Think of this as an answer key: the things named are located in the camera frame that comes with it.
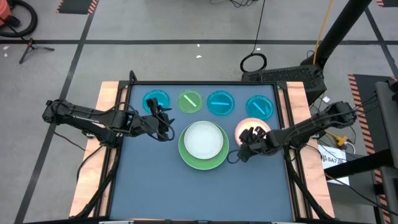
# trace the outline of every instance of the white plate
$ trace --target white plate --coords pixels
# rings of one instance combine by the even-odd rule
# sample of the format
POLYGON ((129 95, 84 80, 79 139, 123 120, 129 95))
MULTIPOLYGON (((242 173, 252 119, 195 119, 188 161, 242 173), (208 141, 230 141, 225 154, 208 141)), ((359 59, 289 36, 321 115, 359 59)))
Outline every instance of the white plate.
POLYGON ((211 122, 198 121, 185 132, 184 145, 193 157, 211 159, 223 147, 223 133, 211 122))

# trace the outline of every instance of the wooden table frame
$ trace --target wooden table frame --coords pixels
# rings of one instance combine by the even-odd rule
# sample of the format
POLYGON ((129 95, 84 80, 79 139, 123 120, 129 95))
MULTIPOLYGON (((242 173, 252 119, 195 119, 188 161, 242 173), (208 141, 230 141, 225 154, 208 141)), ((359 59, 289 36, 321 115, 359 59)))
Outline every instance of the wooden table frame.
MULTIPOLYGON (((286 84, 287 91, 285 92, 287 92, 289 96, 288 99, 290 100, 290 108, 285 101, 284 91, 282 89, 279 89, 279 100, 282 108, 281 113, 284 124, 285 127, 288 127, 289 109, 291 109, 292 119, 294 123, 299 123, 305 119, 308 119, 311 115, 308 108, 307 97, 305 95, 303 83, 287 82, 286 84)), ((116 103, 118 93, 118 98, 120 98, 121 101, 124 101, 127 96, 127 89, 123 88, 121 89, 121 91, 118 91, 119 88, 123 87, 123 85, 124 84, 122 84, 121 82, 103 82, 99 91, 96 109, 104 111, 113 107, 116 103)), ((318 149, 318 144, 315 140, 310 140, 310 142, 308 142, 308 145, 314 147, 315 149, 318 149)), ((98 148, 98 146, 99 142, 96 139, 89 139, 87 142, 84 158, 89 156, 95 149, 98 148)), ((103 149, 96 155, 94 155, 90 160, 88 160, 87 163, 82 167, 80 172, 80 178, 76 185, 76 191, 70 210, 70 216, 79 213, 87 204, 87 202, 91 199, 93 194, 98 189, 101 179, 105 175, 102 170, 104 169, 104 167, 107 167, 108 171, 110 170, 115 153, 115 149, 103 149)), ((297 164, 296 161, 298 160, 295 160, 295 169, 297 170, 297 166, 302 166, 307 189, 311 192, 315 200, 324 209, 324 211, 326 211, 326 213, 329 214, 331 217, 334 217, 328 186, 326 183, 325 174, 323 172, 322 160, 320 159, 319 153, 316 152, 314 149, 305 147, 300 151, 300 155, 302 164, 297 164)), ((109 209, 108 202, 110 201, 110 185, 111 184, 109 184, 107 189, 104 191, 101 200, 101 206, 99 208, 97 207, 96 210, 90 214, 90 216, 93 216, 94 214, 96 216, 105 216, 107 214, 107 210, 109 209)), ((312 211, 311 213, 307 212, 308 206, 306 206, 306 204, 304 203, 303 195, 297 186, 295 186, 295 194, 298 201, 298 210, 300 213, 300 217, 310 218, 307 217, 307 214, 310 214, 313 218, 316 218, 317 215, 314 211, 312 211)))

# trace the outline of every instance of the floor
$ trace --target floor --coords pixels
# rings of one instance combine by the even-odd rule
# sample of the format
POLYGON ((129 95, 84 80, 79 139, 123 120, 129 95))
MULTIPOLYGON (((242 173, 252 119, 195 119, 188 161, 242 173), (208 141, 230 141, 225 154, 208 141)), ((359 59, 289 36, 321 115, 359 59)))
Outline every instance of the floor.
MULTIPOLYGON (((47 100, 61 95, 95 107, 101 82, 125 80, 130 70, 140 80, 240 80, 239 63, 253 45, 234 40, 254 40, 261 12, 261 1, 236 9, 229 2, 212 5, 208 0, 99 0, 96 12, 87 16, 56 14, 60 1, 25 1, 39 15, 32 37, 55 51, 35 51, 19 65, 25 45, 0 37, 2 223, 68 217, 83 152, 53 136, 41 120, 47 100)), ((324 33, 346 2, 334 2, 324 33)), ((327 7, 328 1, 317 0, 266 2, 259 34, 266 44, 257 48, 267 55, 267 69, 305 59, 327 7)), ((363 14, 345 37, 357 41, 338 46, 326 64, 326 95, 332 101, 353 104, 349 73, 398 76, 393 72, 398 63, 388 60, 398 58, 398 9, 374 1, 369 11, 376 26, 363 14)), ((23 9, 14 15, 29 20, 23 9)), ((247 70, 258 63, 248 61, 247 70)), ((353 127, 357 153, 365 154, 359 125, 353 127)), ((58 126, 57 132, 85 145, 76 129, 58 126)), ((350 129, 335 132, 353 136, 350 129)), ((374 222, 371 207, 335 201, 333 207, 341 220, 374 222)))

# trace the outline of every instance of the tripod stand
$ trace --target tripod stand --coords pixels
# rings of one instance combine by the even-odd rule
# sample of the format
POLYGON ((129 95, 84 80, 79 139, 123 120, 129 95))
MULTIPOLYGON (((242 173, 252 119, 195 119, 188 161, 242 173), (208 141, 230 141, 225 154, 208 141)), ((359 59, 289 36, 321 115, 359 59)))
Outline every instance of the tripod stand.
MULTIPOLYGON (((10 25, 8 24, 6 19, 3 19, 2 17, 0 17, 0 20, 6 25, 8 26, 8 28, 10 28, 10 30, 12 30, 15 34, 18 34, 18 32, 10 25)), ((22 64, 24 63, 25 57, 29 52, 32 52, 34 50, 37 49, 44 49, 44 50, 49 50, 49 51, 54 51, 55 49, 50 48, 50 47, 43 47, 43 46, 39 46, 36 45, 33 38, 30 38, 29 40, 23 38, 23 36, 19 36, 19 38, 21 38, 24 42, 26 42, 27 47, 25 49, 24 54, 22 55, 21 59, 19 60, 19 63, 22 64)))

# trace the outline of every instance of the green bowl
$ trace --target green bowl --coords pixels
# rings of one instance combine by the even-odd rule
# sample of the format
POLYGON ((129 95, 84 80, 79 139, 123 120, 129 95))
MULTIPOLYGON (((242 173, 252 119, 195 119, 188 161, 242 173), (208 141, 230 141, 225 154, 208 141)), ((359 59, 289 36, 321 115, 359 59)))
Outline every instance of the green bowl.
POLYGON ((180 155, 181 155, 182 159, 189 166, 191 166, 195 169, 199 169, 199 170, 210 170, 210 169, 214 169, 215 167, 218 167, 219 165, 221 165, 224 162, 224 160, 226 159, 226 156, 228 155, 228 151, 229 151, 228 137, 227 137, 225 131, 220 126, 218 126, 217 124, 215 124, 215 125, 217 126, 218 129, 220 129, 221 133, 223 134, 223 142, 224 143, 223 143, 223 147, 221 148, 221 151, 215 157, 213 157, 211 159, 198 159, 198 158, 194 157, 193 155, 191 155, 187 151, 187 148, 185 147, 185 144, 184 144, 184 135, 190 125, 182 131, 182 134, 180 135, 180 139, 178 140, 178 149, 180 151, 180 155))

